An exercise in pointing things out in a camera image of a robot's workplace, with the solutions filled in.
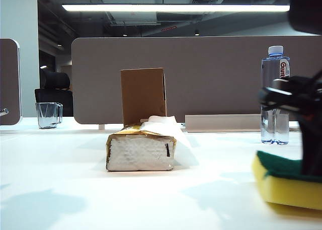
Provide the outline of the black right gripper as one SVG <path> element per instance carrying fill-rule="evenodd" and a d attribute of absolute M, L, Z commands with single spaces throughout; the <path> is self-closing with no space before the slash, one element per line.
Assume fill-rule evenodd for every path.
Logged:
<path fill-rule="evenodd" d="M 284 109 L 310 114 L 298 119 L 302 132 L 302 173 L 321 176 L 321 71 L 313 77 L 289 76 L 274 79 L 258 93 L 265 110 Z"/>

